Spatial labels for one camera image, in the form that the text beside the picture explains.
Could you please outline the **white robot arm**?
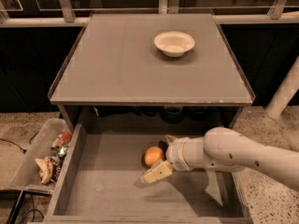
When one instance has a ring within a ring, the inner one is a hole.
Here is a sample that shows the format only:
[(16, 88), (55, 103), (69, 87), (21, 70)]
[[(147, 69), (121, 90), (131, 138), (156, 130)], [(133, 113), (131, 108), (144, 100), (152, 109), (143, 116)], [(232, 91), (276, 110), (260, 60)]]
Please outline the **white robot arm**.
[(286, 187), (299, 190), (299, 153), (257, 143), (231, 129), (217, 127), (199, 138), (166, 137), (165, 158), (155, 161), (141, 181), (150, 184), (173, 172), (195, 168), (238, 172), (245, 167), (271, 177)]

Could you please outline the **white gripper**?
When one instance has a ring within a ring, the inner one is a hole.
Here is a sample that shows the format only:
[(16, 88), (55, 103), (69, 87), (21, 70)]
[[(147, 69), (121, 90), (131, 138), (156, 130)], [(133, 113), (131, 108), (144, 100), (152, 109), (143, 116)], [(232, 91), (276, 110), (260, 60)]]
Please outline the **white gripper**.
[(193, 170), (185, 159), (184, 148), (191, 142), (189, 137), (178, 138), (167, 134), (165, 136), (168, 148), (165, 152), (166, 161), (155, 162), (146, 173), (141, 176), (141, 181), (151, 184), (170, 176), (173, 171), (189, 172)]

